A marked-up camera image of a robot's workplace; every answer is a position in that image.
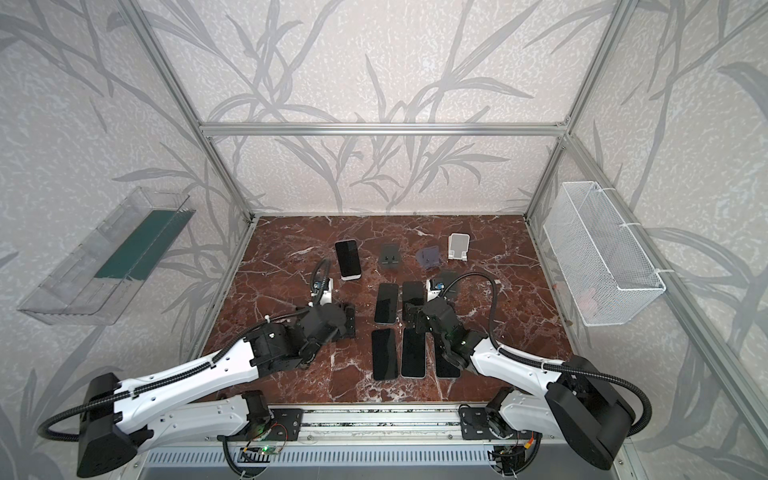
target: leaf pattern wallpaper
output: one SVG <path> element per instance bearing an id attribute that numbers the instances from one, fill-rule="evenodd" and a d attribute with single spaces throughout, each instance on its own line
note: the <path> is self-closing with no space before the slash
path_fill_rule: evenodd
<path id="1" fill-rule="evenodd" d="M 0 477 L 74 478 L 75 444 L 38 423 L 102 373 L 186 361 L 247 228 L 117 5 L 0 2 Z M 19 303 L 136 186 L 196 210 L 113 326 L 48 326 Z M 65 428 L 74 423 L 63 423 Z"/>
<path id="2" fill-rule="evenodd" d="M 556 122 L 615 1 L 141 4 L 205 121 Z M 551 137 L 217 139 L 253 210 L 284 214 L 519 214 L 528 202 L 511 209 L 508 192 L 535 189 L 553 144 Z"/>
<path id="3" fill-rule="evenodd" d="M 763 391 L 768 339 L 768 2 L 640 2 L 576 134 Z M 624 326 L 579 320 L 532 217 L 580 350 L 648 386 L 634 439 L 649 478 L 768 478 L 768 460 L 663 299 Z"/>

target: phone screen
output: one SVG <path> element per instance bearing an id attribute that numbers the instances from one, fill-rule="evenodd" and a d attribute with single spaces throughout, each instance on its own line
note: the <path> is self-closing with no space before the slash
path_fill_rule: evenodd
<path id="1" fill-rule="evenodd" d="M 374 323 L 392 325 L 397 320 L 397 294 L 400 287 L 397 283 L 380 283 L 379 295 L 376 297 L 376 312 L 373 314 Z"/>
<path id="2" fill-rule="evenodd" d="M 423 379 L 426 374 L 426 333 L 416 329 L 402 331 L 402 376 L 410 379 Z"/>
<path id="3" fill-rule="evenodd" d="M 339 258 L 342 280 L 360 278 L 362 270 L 360 269 L 360 257 L 357 254 L 357 242 L 355 240 L 336 242 L 336 256 Z"/>
<path id="4" fill-rule="evenodd" d="M 435 376 L 439 379 L 457 379 L 462 375 L 459 367 L 442 358 L 442 346 L 435 342 Z"/>
<path id="5" fill-rule="evenodd" d="M 415 312 L 409 306 L 424 306 L 424 283 L 403 282 L 402 284 L 402 322 L 413 325 L 416 322 Z"/>
<path id="6" fill-rule="evenodd" d="M 396 379 L 398 373 L 395 330 L 373 330 L 371 332 L 371 353 L 373 356 L 373 379 L 377 381 Z"/>

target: clear plastic tray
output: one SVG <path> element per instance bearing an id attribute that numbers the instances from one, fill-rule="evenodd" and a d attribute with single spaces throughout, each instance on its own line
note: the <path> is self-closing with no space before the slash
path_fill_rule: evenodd
<path id="1" fill-rule="evenodd" d="M 188 199 L 136 188 L 18 309 L 49 325 L 114 324 L 194 213 Z"/>

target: white wire mesh basket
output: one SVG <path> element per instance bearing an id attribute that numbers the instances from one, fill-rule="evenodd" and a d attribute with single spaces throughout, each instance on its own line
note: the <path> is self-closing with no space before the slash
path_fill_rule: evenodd
<path id="1" fill-rule="evenodd" d="M 624 324 L 667 288 L 596 182 L 564 182 L 544 232 L 587 326 Z"/>

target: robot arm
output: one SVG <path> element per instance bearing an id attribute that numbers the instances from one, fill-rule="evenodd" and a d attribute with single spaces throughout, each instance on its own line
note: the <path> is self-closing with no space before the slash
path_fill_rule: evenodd
<path id="1" fill-rule="evenodd" d="M 422 313 L 417 322 L 428 326 L 448 362 L 514 386 L 502 388 L 485 407 L 488 424 L 499 438 L 509 438 L 515 431 L 565 438 L 584 460 L 608 470 L 624 440 L 650 421 L 650 402 L 639 388 L 598 372 L 582 357 L 563 362 L 497 343 L 490 330 L 492 317 L 488 335 L 467 330 L 442 296 L 428 301 Z M 644 411 L 637 423 L 634 410 L 611 382 L 641 399 Z"/>
<path id="2" fill-rule="evenodd" d="M 324 278 L 310 284 L 313 301 L 296 312 L 248 329 L 222 350 L 152 375 L 122 382 L 112 374 L 91 380 L 83 405 L 43 422 L 43 438 L 78 442 L 78 476 L 114 470 L 138 452 L 197 436 L 244 434 L 254 438 L 273 421 L 260 392 L 216 402 L 190 403 L 209 393 L 275 372 L 306 368 L 318 351 L 346 334 L 346 312 L 330 302 Z M 276 323 L 277 320 L 295 321 Z M 80 415 L 79 434 L 51 427 Z"/>
<path id="3" fill-rule="evenodd" d="M 224 439 L 262 435 L 274 420 L 261 392 L 190 402 L 275 372 L 305 368 L 323 345 L 346 332 L 344 310 L 330 303 L 327 268 L 326 280 L 320 283 L 314 281 L 317 270 L 311 283 L 316 305 L 275 319 L 293 316 L 295 323 L 263 323 L 219 352 L 153 375 L 122 382 L 112 373 L 97 377 L 88 387 L 84 405 L 51 417 L 38 433 L 79 442 L 80 477 L 109 472 L 138 452 L 169 443 L 215 435 Z M 456 281 L 472 274 L 491 280 L 483 273 L 469 273 Z M 496 297 L 492 285 L 489 325 Z M 416 327 L 432 332 L 451 364 L 515 386 L 501 389 L 485 407 L 499 438 L 509 438 L 515 431 L 565 438 L 582 458 L 609 469 L 624 439 L 650 421 L 650 403 L 641 390 L 599 373 L 586 359 L 545 359 L 497 343 L 490 330 L 488 335 L 467 330 L 440 295 L 431 298 L 416 318 Z M 644 411 L 638 422 L 633 423 L 634 411 L 609 382 L 641 398 Z M 79 435 L 51 430 L 55 423 L 78 414 Z"/>

